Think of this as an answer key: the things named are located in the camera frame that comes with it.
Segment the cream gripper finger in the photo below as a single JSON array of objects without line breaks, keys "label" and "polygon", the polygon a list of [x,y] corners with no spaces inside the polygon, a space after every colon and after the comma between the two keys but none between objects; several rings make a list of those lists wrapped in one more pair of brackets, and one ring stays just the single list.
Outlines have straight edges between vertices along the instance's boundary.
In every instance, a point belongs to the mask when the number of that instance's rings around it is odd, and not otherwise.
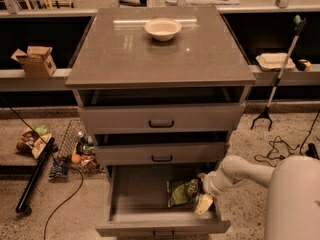
[{"label": "cream gripper finger", "polygon": [[200,194],[197,198],[195,213],[197,215],[204,215],[213,204],[213,197],[209,194]]}]

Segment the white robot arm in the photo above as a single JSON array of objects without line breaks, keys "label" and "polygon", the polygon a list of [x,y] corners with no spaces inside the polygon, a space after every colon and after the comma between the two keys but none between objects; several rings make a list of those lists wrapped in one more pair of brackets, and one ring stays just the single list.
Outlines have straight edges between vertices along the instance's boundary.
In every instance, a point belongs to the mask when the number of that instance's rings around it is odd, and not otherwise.
[{"label": "white robot arm", "polygon": [[268,190],[264,240],[320,240],[320,160],[292,156],[270,167],[228,155],[199,178],[196,214],[206,213],[221,192],[250,180]]}]

